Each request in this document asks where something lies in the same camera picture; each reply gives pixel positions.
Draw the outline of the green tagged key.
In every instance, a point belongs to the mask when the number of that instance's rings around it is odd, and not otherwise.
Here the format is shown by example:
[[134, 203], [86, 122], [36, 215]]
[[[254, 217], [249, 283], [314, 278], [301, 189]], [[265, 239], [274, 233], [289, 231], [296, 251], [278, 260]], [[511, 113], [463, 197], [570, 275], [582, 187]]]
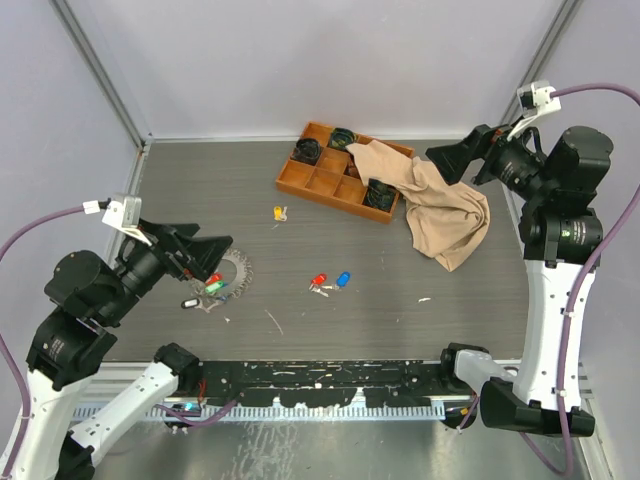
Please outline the green tagged key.
[[225, 286], [225, 283], [223, 281], [217, 281], [217, 282], [206, 285], [205, 292], [207, 294], [214, 294], [224, 286]]

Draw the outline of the black tagged key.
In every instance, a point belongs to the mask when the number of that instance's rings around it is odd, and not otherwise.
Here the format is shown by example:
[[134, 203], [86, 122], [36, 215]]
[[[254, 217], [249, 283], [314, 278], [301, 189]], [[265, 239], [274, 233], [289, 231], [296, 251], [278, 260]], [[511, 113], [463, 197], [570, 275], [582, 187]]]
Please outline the black tagged key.
[[191, 298], [191, 299], [184, 300], [181, 303], [181, 308], [187, 310], [187, 309], [198, 308], [200, 305], [201, 305], [201, 300], [199, 298]]

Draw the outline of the metal disc keyring holder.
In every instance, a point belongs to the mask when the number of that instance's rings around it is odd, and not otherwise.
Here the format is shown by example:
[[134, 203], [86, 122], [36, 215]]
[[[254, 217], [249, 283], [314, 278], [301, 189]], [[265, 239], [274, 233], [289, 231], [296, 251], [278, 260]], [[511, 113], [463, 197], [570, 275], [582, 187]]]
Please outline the metal disc keyring holder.
[[214, 294], [205, 292], [205, 282], [193, 279], [189, 282], [195, 296], [203, 305], [224, 304], [217, 300], [219, 296], [227, 296], [228, 300], [239, 298], [249, 287], [253, 280], [253, 267], [249, 257], [237, 248], [230, 248], [222, 257], [216, 271], [222, 275], [225, 286]]

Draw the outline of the red tag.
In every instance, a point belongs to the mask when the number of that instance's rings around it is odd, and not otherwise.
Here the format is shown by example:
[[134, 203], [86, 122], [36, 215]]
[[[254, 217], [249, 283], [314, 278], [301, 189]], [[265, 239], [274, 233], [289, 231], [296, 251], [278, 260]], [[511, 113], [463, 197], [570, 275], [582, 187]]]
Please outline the red tag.
[[214, 283], [220, 281], [221, 279], [222, 279], [222, 275], [221, 274], [214, 273], [205, 281], [205, 284], [206, 285], [211, 285], [211, 284], [214, 284]]

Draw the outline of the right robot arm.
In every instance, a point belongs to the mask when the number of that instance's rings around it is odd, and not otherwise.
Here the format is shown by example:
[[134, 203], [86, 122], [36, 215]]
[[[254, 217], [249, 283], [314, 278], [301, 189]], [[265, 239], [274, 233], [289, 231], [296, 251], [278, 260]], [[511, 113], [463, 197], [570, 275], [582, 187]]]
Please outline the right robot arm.
[[589, 437], [594, 417], [582, 408], [578, 360], [586, 300], [603, 242], [590, 203], [611, 166], [612, 141], [586, 126], [563, 132], [549, 154], [537, 128], [515, 135], [510, 126], [479, 125], [462, 141], [427, 149], [443, 180], [458, 183], [474, 160], [473, 182], [500, 181], [524, 204], [518, 225], [528, 279], [528, 319], [519, 370], [511, 375], [489, 352], [452, 343], [442, 352], [438, 379], [459, 394], [479, 396], [488, 428], [559, 437]]

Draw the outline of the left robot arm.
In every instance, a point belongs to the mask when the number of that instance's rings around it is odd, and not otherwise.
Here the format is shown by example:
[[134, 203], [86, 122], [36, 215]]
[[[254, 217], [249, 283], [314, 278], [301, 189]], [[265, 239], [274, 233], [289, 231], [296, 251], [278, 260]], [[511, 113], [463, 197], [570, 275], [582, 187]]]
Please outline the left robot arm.
[[199, 237], [196, 224], [143, 222], [150, 235], [123, 248], [115, 267], [89, 250], [72, 252], [54, 269], [45, 293], [54, 303], [27, 355], [26, 403], [1, 466], [4, 479], [89, 479], [106, 451], [146, 411], [175, 393], [194, 393], [198, 358], [176, 343], [160, 347], [144, 373], [98, 416], [69, 424], [76, 404], [117, 338], [110, 329], [164, 276], [206, 280], [231, 247], [230, 236]]

